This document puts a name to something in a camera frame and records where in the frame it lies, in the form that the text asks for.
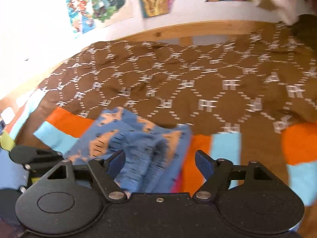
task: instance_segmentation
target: light blue fabric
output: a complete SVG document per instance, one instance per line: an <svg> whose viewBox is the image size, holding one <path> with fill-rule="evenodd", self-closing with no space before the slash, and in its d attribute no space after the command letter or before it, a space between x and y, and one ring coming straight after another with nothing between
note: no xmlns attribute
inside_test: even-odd
<svg viewBox="0 0 317 238"><path fill-rule="evenodd" d="M33 134L45 145L63 154L69 151L78 140L78 138L60 131L47 121L44 121Z"/></svg>
<svg viewBox="0 0 317 238"><path fill-rule="evenodd" d="M0 189L17 190L21 186L26 186L29 172L24 170L22 165L14 163L8 151L0 148L0 176Z"/></svg>
<svg viewBox="0 0 317 238"><path fill-rule="evenodd" d="M102 114L114 113L117 110L104 110ZM99 117L65 157L80 155L74 164L86 164L87 159L94 158L90 156L89 142L104 133L118 130L110 139L107 152L101 157L107 159L119 150L126 153L126 164L116 178L121 188L130 193L170 192L190 142L191 132L188 125L178 125L175 129L156 126L151 132L144 132L144 124L137 122L137 115L125 109L120 121L115 120L101 126L102 120L103 117ZM175 130L183 134L179 139L174 159L166 166L167 141L162 134Z"/></svg>
<svg viewBox="0 0 317 238"><path fill-rule="evenodd" d="M317 160L286 166L289 187L302 199L305 206L311 206L317 198Z"/></svg>
<svg viewBox="0 0 317 238"><path fill-rule="evenodd" d="M35 111L35 109L40 104L42 98L45 96L45 91L37 89L28 99L25 104L25 108L19 119L13 125L9 135L10 137L15 140L16 136L18 135L20 129L22 128L23 124L26 122L28 117L31 113Z"/></svg>
<svg viewBox="0 0 317 238"><path fill-rule="evenodd" d="M234 165L240 165L241 133L221 132L214 134L211 139L209 155L213 159L225 158ZM231 181L229 189L238 185L237 180Z"/></svg>

